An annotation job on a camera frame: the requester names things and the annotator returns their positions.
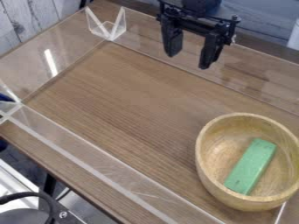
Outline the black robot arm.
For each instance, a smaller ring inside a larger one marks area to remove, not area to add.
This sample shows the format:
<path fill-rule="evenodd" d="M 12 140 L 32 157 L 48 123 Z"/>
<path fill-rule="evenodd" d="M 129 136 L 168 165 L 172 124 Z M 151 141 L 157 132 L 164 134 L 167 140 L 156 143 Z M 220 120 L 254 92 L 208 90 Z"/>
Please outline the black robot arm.
<path fill-rule="evenodd" d="M 157 0 L 156 20 L 161 26 L 163 49 L 173 57 L 183 49 L 183 32 L 204 37 L 199 69 L 217 61 L 224 46 L 235 42 L 239 15 L 220 17 L 221 0 Z"/>

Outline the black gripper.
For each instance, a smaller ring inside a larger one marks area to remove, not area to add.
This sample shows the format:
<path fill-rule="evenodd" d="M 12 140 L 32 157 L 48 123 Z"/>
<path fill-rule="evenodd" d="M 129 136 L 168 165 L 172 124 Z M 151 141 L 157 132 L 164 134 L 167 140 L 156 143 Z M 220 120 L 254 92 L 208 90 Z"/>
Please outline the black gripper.
<path fill-rule="evenodd" d="M 157 2 L 163 49 L 167 56 L 173 57 L 183 49 L 183 29 L 179 25 L 200 35 L 209 32 L 200 50 L 199 63 L 200 69 L 208 69 L 219 59 L 224 43 L 231 45 L 235 42 L 235 30 L 240 23 L 240 16 L 221 5 L 221 0 L 157 0 Z M 219 32 L 211 31 L 216 26 L 223 29 L 224 38 Z"/>

